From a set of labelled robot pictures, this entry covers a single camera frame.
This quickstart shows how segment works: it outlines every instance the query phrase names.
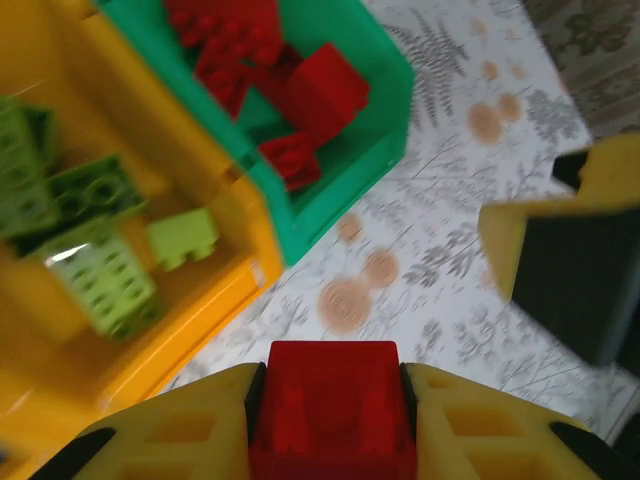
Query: yellow bin wall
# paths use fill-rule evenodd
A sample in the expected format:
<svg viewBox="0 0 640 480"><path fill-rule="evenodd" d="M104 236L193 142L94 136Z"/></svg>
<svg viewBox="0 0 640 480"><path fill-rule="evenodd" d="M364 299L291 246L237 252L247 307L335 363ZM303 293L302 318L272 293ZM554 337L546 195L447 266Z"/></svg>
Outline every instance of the yellow bin wall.
<svg viewBox="0 0 640 480"><path fill-rule="evenodd" d="M0 243L0 449L14 459L2 478L156 394L283 267L261 195L88 0L2 0L0 64L0 95L55 109L63 168L121 154L149 209L120 228L168 307L113 343L37 259L17 261ZM220 229L215 253L162 272L145 224L197 206Z"/></svg>

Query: black plastic part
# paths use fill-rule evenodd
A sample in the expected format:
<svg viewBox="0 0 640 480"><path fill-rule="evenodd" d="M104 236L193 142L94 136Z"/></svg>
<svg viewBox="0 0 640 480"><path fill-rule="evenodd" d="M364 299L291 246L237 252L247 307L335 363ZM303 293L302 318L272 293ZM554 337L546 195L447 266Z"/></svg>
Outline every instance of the black plastic part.
<svg viewBox="0 0 640 480"><path fill-rule="evenodd" d="M260 362L256 373L253 375L251 385L244 397L244 412L247 416L247 439L249 444L253 440L253 432L256 429L258 415L260 414L260 405L262 403L262 392L264 390L264 381L267 377L267 366L264 362Z"/></svg>
<svg viewBox="0 0 640 480"><path fill-rule="evenodd" d="M589 150L582 152L570 153L556 158L553 164L553 178L560 180L565 185L578 191L580 189L580 177L578 172L587 163Z"/></svg>
<svg viewBox="0 0 640 480"><path fill-rule="evenodd" d="M595 434L563 422L551 430L601 480L638 480L640 470Z"/></svg>
<svg viewBox="0 0 640 480"><path fill-rule="evenodd" d="M417 423L418 423L418 396L413 389L411 376L407 370L405 363L400 364L400 378L402 379L402 388L404 390L404 398L407 402L407 414L409 415L409 427L413 435L413 441L416 441Z"/></svg>
<svg viewBox="0 0 640 480"><path fill-rule="evenodd" d="M529 219L513 301L584 360L616 360L639 295L640 209Z"/></svg>
<svg viewBox="0 0 640 480"><path fill-rule="evenodd" d="M636 305L631 328L618 355L618 364L640 378L640 303Z"/></svg>
<svg viewBox="0 0 640 480"><path fill-rule="evenodd" d="M73 439L30 480L72 480L115 434L113 428L101 428Z"/></svg>
<svg viewBox="0 0 640 480"><path fill-rule="evenodd" d="M627 422L613 448L636 468L640 468L640 413Z"/></svg>

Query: green lego brick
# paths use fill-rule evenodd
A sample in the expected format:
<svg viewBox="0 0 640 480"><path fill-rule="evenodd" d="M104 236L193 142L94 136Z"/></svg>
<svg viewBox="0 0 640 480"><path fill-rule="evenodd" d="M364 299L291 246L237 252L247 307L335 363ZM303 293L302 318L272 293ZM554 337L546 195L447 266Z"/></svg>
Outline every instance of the green lego brick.
<svg viewBox="0 0 640 480"><path fill-rule="evenodd" d="M152 279L105 217L48 241L39 254L99 335L128 338L164 313Z"/></svg>
<svg viewBox="0 0 640 480"><path fill-rule="evenodd" d="M97 216L122 219L144 209L146 201L116 155L66 170L50 179L62 220L37 234L14 238L16 255L27 256L48 240Z"/></svg>
<svg viewBox="0 0 640 480"><path fill-rule="evenodd" d="M24 107L36 150L46 171L51 171L60 155L60 130L53 110L27 105Z"/></svg>
<svg viewBox="0 0 640 480"><path fill-rule="evenodd" d="M59 218L26 114L0 97L0 238L37 232Z"/></svg>
<svg viewBox="0 0 640 480"><path fill-rule="evenodd" d="M154 222L147 227L154 255L166 271L211 255L220 237L209 211L199 208Z"/></svg>

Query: floor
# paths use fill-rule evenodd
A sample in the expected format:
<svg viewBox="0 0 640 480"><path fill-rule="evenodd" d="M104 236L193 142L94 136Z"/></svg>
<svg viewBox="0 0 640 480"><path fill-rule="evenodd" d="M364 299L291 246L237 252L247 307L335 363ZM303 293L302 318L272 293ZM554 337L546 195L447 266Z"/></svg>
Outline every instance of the floor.
<svg viewBox="0 0 640 480"><path fill-rule="evenodd" d="M508 306L476 233L483 203L564 194L559 152L591 139L516 0L374 0L415 72L407 155L169 388L266 360L278 339L390 339L606 437L638 385L593 369Z"/></svg>

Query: red lego brick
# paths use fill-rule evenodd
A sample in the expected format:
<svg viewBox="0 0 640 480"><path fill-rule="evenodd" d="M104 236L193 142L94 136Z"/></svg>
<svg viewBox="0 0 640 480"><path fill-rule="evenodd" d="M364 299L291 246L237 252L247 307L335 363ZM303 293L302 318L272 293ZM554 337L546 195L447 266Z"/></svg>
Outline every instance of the red lego brick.
<svg viewBox="0 0 640 480"><path fill-rule="evenodd" d="M237 62L220 60L217 47L209 41L198 63L196 77L233 118L238 118L251 87L251 69Z"/></svg>
<svg viewBox="0 0 640 480"><path fill-rule="evenodd" d="M393 342L274 342L252 478L413 480L416 448Z"/></svg>
<svg viewBox="0 0 640 480"><path fill-rule="evenodd" d="M293 68L284 81L265 70L257 74L256 86L289 123L311 135L313 148L339 135L367 106L369 84L331 44Z"/></svg>
<svg viewBox="0 0 640 480"><path fill-rule="evenodd" d="M166 6L185 47L215 39L221 56L272 65L284 45L275 0L167 0Z"/></svg>
<svg viewBox="0 0 640 480"><path fill-rule="evenodd" d="M275 64L253 69L251 74L253 82L271 103L278 106L282 103L280 95L284 91L285 83L303 61L302 55L293 46L286 44L280 51Z"/></svg>
<svg viewBox="0 0 640 480"><path fill-rule="evenodd" d="M269 140L260 151L284 179L288 191L298 190L322 177L318 158L306 133Z"/></svg>

